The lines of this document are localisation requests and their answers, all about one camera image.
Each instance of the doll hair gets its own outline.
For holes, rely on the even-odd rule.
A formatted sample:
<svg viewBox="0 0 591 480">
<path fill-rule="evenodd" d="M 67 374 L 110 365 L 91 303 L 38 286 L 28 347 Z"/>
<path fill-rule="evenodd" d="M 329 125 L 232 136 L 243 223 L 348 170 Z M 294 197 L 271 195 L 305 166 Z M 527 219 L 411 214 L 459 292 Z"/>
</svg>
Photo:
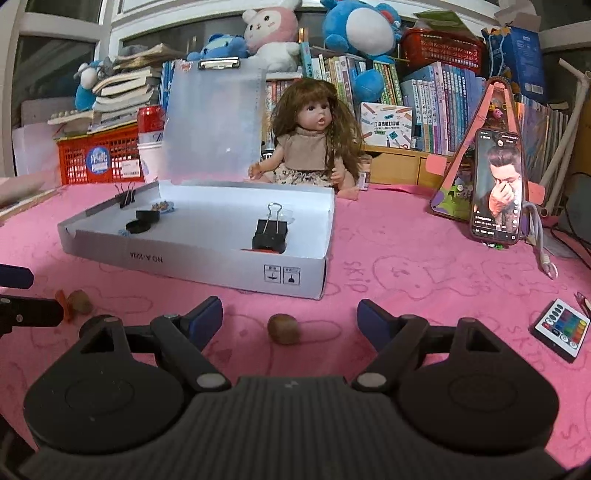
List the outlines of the doll hair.
<svg viewBox="0 0 591 480">
<path fill-rule="evenodd" d="M 291 84 L 279 99 L 272 114 L 275 138 L 293 134 L 297 127 L 297 114 L 310 102 L 328 100 L 332 122 L 326 128 L 326 170 L 335 167 L 335 156 L 343 159 L 345 168 L 355 181 L 359 178 L 361 154 L 361 129 L 349 107 L 336 94 L 335 87 L 324 80 L 301 79 Z"/>
</svg>

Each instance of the black binder clip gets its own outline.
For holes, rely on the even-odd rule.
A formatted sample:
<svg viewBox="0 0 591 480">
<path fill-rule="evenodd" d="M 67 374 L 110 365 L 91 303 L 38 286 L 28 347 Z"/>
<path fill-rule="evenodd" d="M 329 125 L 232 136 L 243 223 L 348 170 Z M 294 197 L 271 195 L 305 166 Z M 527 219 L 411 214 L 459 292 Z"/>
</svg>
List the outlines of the black binder clip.
<svg viewBox="0 0 591 480">
<path fill-rule="evenodd" d="M 271 220 L 273 214 L 271 207 L 279 207 L 275 214 L 275 220 Z M 283 205 L 279 203 L 270 203 L 267 205 L 269 215 L 267 221 L 259 220 L 256 225 L 255 236 L 252 237 L 253 250 L 269 250 L 282 254 L 285 251 L 285 237 L 287 236 L 287 222 L 279 221 L 279 212 L 283 209 Z"/>
<path fill-rule="evenodd" d="M 117 189 L 117 196 L 115 197 L 119 201 L 119 208 L 127 207 L 129 204 L 134 203 L 135 201 L 135 188 L 131 188 L 130 185 L 127 186 L 127 190 L 121 187 L 121 190 L 115 184 L 115 188 Z"/>
</svg>

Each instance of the window frame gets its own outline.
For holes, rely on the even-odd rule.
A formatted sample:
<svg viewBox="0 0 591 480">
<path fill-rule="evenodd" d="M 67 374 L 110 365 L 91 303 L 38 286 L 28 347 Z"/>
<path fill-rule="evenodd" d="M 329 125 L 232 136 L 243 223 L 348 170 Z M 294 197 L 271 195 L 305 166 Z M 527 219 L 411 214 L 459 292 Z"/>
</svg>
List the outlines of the window frame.
<svg viewBox="0 0 591 480">
<path fill-rule="evenodd" d="M 117 0 L 124 5 L 125 0 Z M 384 0 L 365 0 L 377 5 Z M 498 25 L 494 13 L 499 7 L 485 0 L 395 0 L 387 1 L 401 17 L 414 19 L 414 13 L 427 8 L 450 8 L 458 13 L 460 18 L 475 34 L 480 34 L 483 28 Z M 240 15 L 244 10 L 273 7 L 278 0 L 155 0 L 141 7 L 135 7 L 127 12 L 113 12 L 112 32 L 109 42 L 109 55 L 114 56 L 122 43 L 146 33 L 176 27 L 178 25 Z M 300 7 L 305 11 L 324 11 L 320 0 L 303 0 Z"/>
<path fill-rule="evenodd" d="M 0 177 L 15 175 L 12 161 L 12 78 L 18 38 L 21 35 L 85 41 L 95 44 L 95 59 L 109 51 L 111 21 L 116 0 L 102 0 L 98 23 L 25 12 L 28 0 L 8 0 L 0 7 L 8 41 L 0 41 Z"/>
</svg>

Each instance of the phone screen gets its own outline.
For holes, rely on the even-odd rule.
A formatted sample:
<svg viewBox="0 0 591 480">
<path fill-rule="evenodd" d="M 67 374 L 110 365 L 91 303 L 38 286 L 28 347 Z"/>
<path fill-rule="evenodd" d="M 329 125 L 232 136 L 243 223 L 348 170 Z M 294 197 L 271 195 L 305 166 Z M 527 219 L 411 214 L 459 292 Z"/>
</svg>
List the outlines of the phone screen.
<svg viewBox="0 0 591 480">
<path fill-rule="evenodd" d="M 479 130 L 475 170 L 472 234 L 491 242 L 516 243 L 524 195 L 519 135 Z"/>
</svg>

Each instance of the window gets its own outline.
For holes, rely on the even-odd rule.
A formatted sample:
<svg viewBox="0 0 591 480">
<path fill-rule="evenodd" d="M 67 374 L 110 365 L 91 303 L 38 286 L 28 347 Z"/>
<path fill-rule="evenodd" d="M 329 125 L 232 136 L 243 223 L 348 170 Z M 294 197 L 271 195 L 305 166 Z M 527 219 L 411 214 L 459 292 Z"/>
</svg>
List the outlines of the window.
<svg viewBox="0 0 591 480">
<path fill-rule="evenodd" d="M 100 3 L 101 0 L 29 0 L 26 11 L 97 23 Z"/>
<path fill-rule="evenodd" d="M 74 97 L 79 84 L 74 74 L 94 53 L 94 43 L 20 36 L 12 77 L 12 128 L 21 126 L 25 100 Z"/>
</svg>

